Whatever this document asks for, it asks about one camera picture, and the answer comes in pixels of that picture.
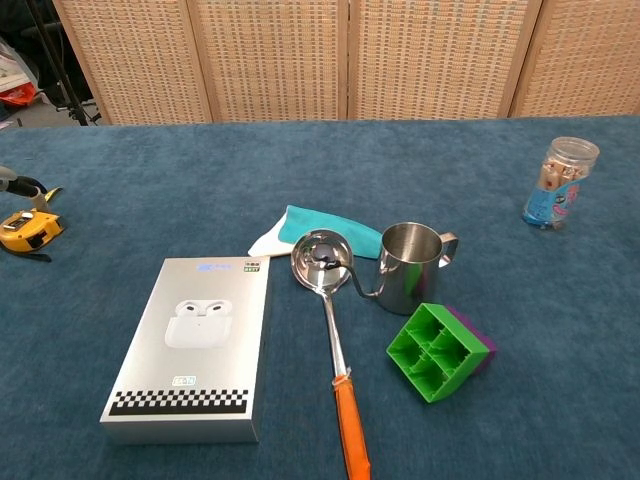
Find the floor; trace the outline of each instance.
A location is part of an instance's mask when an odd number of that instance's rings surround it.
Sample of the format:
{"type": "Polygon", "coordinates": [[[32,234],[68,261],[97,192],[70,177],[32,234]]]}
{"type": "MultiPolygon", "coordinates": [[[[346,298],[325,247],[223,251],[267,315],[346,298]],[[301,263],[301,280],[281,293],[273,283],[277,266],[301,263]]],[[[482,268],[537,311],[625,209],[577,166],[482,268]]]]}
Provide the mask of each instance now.
{"type": "MultiPolygon", "coordinates": [[[[97,113],[95,106],[85,107],[88,115],[94,116],[97,113]]],[[[53,105],[46,103],[46,99],[38,97],[30,106],[21,108],[13,113],[9,118],[0,122],[0,128],[23,128],[38,127],[73,127],[80,124],[69,117],[68,111],[56,112],[53,105]]]]}

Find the pitcher handle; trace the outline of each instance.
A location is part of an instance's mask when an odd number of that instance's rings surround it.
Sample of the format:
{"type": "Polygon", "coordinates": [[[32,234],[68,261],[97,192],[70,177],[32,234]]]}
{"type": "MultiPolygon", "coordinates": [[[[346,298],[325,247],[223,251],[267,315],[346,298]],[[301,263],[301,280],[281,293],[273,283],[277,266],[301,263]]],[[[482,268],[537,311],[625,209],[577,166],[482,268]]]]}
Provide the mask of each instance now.
{"type": "Polygon", "coordinates": [[[456,256],[458,237],[451,232],[447,232],[440,234],[440,240],[442,241],[442,249],[444,250],[444,253],[442,254],[442,257],[440,257],[438,266],[442,268],[449,265],[453,261],[453,257],[456,256]]]}

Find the earbuds case image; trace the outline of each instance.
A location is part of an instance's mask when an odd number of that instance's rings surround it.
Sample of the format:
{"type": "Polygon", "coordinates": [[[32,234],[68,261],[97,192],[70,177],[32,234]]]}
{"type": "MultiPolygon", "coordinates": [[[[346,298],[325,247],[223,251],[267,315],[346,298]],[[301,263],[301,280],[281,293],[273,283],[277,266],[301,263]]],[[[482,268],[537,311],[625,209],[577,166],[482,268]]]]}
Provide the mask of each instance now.
{"type": "Polygon", "coordinates": [[[231,331],[231,302],[185,300],[169,320],[164,341],[171,348],[221,347],[231,331]]]}

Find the silver ladle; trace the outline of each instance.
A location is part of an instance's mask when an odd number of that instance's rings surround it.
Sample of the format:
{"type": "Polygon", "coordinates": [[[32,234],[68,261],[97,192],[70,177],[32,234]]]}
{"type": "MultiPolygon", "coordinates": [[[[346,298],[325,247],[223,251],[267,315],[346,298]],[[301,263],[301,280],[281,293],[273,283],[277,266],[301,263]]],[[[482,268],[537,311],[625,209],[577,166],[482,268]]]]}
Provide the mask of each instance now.
{"type": "Polygon", "coordinates": [[[344,361],[340,336],[336,327],[332,295],[349,279],[349,270],[327,264],[351,265],[353,252],[347,241],[331,230],[313,230],[303,236],[291,252],[291,269],[298,282],[320,295],[324,304],[331,343],[338,419],[347,472],[351,480],[370,478],[364,432],[356,404],[350,370],[344,361]]]}

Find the checkered pattern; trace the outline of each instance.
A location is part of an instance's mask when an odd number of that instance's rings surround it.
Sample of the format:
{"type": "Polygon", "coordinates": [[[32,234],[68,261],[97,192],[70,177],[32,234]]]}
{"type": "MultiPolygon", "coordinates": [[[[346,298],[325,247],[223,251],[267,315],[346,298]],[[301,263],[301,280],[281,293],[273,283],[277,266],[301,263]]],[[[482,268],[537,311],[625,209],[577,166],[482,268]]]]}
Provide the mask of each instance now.
{"type": "Polygon", "coordinates": [[[116,392],[110,415],[245,413],[249,390],[138,390],[116,392]]]}

